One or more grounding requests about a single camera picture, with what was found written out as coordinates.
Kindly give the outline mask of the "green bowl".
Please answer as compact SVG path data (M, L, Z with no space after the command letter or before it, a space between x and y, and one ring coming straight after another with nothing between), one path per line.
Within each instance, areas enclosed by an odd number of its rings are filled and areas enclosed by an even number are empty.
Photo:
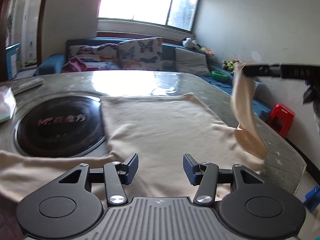
M229 76L223 72L212 71L211 76L214 80L219 82L227 82L229 80Z

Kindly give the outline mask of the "black round induction cooktop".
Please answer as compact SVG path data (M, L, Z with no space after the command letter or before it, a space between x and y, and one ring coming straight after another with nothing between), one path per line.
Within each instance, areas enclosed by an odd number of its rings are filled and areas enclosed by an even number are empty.
M100 100L63 96L29 109L15 132L18 149L31 157L81 157L105 140Z

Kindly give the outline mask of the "blue cabinet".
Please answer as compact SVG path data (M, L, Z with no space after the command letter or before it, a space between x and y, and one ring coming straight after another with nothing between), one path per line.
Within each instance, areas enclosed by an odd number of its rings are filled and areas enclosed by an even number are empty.
M6 63L7 63L7 75L8 79L11 80L16 77L19 72L19 58L20 58L20 44L16 43L8 46L5 49L6 52Z

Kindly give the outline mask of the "cream sweatshirt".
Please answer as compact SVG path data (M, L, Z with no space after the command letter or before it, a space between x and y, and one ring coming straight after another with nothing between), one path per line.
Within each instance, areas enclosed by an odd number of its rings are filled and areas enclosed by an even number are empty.
M13 202L87 163L101 168L138 154L139 168L128 197L195 196L182 159L189 153L198 161L230 169L241 164L261 173L267 147L257 133L252 112L254 81L235 64L231 108L238 126L227 126L194 94L182 96L104 97L103 121L108 155L82 158L32 158L1 151L1 196Z

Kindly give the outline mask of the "tissue pack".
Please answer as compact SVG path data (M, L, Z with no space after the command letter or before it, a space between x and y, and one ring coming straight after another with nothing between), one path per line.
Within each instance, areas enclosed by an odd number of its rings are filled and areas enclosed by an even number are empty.
M10 87L0 88L0 123L10 120L16 108L16 100Z

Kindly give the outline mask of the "blue sofa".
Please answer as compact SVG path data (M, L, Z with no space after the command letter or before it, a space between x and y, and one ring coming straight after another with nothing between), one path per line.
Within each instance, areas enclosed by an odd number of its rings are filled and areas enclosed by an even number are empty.
M60 74L62 73L63 65L73 57L71 53L71 47L79 46L81 49L84 47L96 47L102 45L110 45L112 49L116 48L120 42L128 42L128 39L121 38L87 38L87 39L77 39L77 40L67 40L66 41L66 53L65 54L53 54L48 57L35 71L35 76L48 75L48 74ZM165 72L177 72L176 69L176 49L187 50L182 46L170 43L162 44L162 71ZM226 78L219 77L217 79L213 78L211 75L199 75L201 79L210 83L213 86L223 90L227 94L232 93L232 75L229 74ZM266 103L258 99L255 95L253 99L253 111L256 113L261 120L267 121L272 112L272 108Z

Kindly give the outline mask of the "grey cushion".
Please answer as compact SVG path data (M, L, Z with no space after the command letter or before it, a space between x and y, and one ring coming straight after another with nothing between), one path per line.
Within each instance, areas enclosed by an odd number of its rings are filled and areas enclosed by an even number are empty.
M178 72L196 76L210 76L207 59L204 54L176 48L175 68Z

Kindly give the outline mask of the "panda plush toy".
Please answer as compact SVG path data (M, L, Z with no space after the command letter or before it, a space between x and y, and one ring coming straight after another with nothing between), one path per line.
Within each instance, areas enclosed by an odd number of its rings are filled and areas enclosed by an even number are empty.
M184 46L184 48L188 48L188 49L193 49L193 50L200 50L201 47L200 45L197 43L197 41L192 40L189 37L186 37L183 41L182 41L182 45Z

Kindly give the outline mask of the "red plastic stool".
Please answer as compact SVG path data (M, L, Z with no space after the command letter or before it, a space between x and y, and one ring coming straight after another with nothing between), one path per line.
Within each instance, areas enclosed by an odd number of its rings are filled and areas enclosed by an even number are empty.
M293 124L295 113L285 105L278 103L272 109L267 124L282 138L286 138Z

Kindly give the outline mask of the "grey remote control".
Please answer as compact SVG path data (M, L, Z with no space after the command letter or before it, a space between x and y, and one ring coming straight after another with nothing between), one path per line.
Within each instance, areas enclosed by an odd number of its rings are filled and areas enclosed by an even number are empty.
M38 77L38 78L32 79L28 82L24 82L24 83L21 83L16 86L11 86L11 91L14 95L17 95L17 94L23 93L27 90L39 87L39 86L43 85L43 83L44 83L44 78Z

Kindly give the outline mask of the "magenta cloth on sofa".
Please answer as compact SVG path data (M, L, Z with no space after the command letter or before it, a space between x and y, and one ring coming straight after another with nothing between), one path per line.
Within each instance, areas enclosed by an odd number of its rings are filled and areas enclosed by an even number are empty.
M63 73L91 72L96 70L99 70L98 66L90 66L78 57L69 59L68 62L62 67Z

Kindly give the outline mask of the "window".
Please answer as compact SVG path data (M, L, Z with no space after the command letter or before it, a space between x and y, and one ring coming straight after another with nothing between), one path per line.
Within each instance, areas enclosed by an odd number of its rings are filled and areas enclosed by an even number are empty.
M100 0L98 17L190 32L199 0Z

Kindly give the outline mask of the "butterfly pillow left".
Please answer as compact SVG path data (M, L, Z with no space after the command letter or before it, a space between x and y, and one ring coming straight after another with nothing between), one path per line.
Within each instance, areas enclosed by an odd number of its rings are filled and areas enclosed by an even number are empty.
M68 62L77 63L82 71L120 70L117 56L115 43L73 45L69 47Z

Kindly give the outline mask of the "small plush toys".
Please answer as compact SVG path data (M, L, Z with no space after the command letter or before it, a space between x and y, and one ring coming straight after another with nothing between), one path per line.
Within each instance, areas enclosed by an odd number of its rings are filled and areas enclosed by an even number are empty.
M234 70L234 65L237 62L239 62L239 61L238 60L230 60L230 61L223 60L222 68L232 72Z

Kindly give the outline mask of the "butterfly pillow right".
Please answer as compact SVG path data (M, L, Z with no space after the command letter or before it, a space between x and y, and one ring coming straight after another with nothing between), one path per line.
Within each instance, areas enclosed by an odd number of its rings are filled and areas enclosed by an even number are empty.
M120 42L119 61L126 70L163 70L162 38L144 38Z

